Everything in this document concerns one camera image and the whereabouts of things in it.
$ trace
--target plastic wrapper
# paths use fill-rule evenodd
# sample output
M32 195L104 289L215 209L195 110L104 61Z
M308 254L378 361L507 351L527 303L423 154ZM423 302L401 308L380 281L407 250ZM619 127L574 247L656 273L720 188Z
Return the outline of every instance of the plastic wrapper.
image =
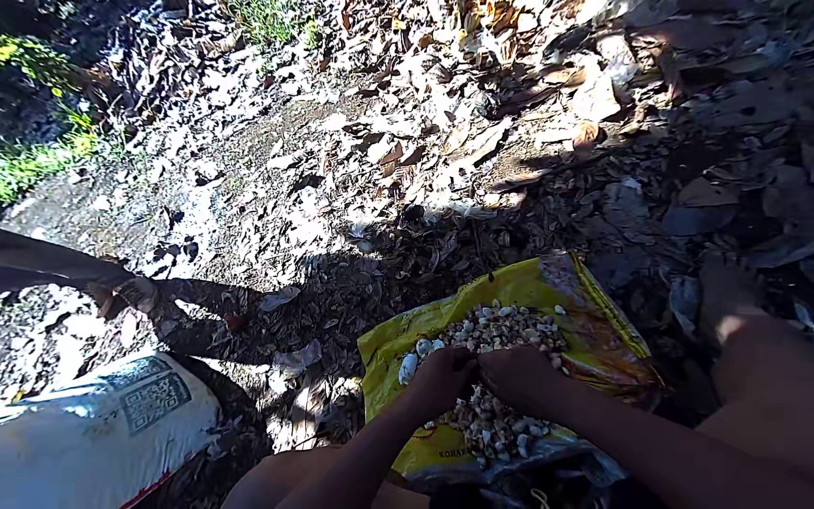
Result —
M548 313L554 313L556 304L564 307L566 314L556 316L555 322L569 345L563 365L571 376L641 408L657 404L661 380L650 367L645 341L575 254L555 252L492 272L464 285L456 295L403 312L363 335L357 344L366 365L366 421L403 390L398 381L401 360L419 339L437 337L449 323L463 320L474 305L488 305L493 299ZM606 482L624 477L613 460L566 428L538 439L531 453L482 469L463 434L438 424L418 429L392 468L424 490L446 483L488 484L516 469L594 453Z

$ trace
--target green plant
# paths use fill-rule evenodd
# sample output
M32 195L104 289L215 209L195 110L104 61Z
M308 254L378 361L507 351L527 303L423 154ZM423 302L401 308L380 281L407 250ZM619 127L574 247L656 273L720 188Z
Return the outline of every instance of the green plant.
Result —
M17 201L41 179L66 168L71 152L46 145L26 146L15 143L0 147L0 203Z
M62 97L65 90L75 90L68 57L53 50L35 37L0 35L0 69L15 65L31 80L49 87L52 95Z
M73 130L54 146L20 142L0 147L0 205L9 205L42 179L61 173L92 156L99 136L90 117L66 106Z
M228 0L247 38L260 46L290 41L301 25L296 0Z
M84 111L74 110L61 101L59 101L59 108L62 109L62 119L72 126L72 131L96 131L93 119Z
M307 26L303 29L303 43L311 50L319 47L319 39L322 33L319 30L319 24L315 20L309 20Z

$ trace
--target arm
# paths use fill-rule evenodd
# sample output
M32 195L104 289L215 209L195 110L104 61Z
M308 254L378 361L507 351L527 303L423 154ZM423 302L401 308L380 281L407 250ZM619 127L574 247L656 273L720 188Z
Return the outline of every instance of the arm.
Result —
M369 507L401 448L418 427L454 407L474 367L466 350L431 353L413 382L343 447L334 468L277 509Z
M814 484L562 376L533 349L484 354L480 365L506 404L585 436L672 507L814 507Z

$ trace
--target white plastic bag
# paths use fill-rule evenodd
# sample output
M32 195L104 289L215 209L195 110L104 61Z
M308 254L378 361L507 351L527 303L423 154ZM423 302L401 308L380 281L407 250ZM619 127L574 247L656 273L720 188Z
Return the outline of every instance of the white plastic bag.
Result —
M130 507L209 444L219 414L164 353L0 407L0 508Z

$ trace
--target qr code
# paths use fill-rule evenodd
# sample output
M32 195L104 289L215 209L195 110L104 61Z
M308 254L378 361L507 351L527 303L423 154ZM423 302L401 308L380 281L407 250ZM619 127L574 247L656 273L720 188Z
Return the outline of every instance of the qr code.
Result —
M190 390L177 373L168 373L121 397L121 408L128 419L130 435L152 426L190 401Z
M116 390L130 387L144 378L149 378L163 371L171 370L167 362L158 357L141 357L116 369L108 375L103 375L108 385Z

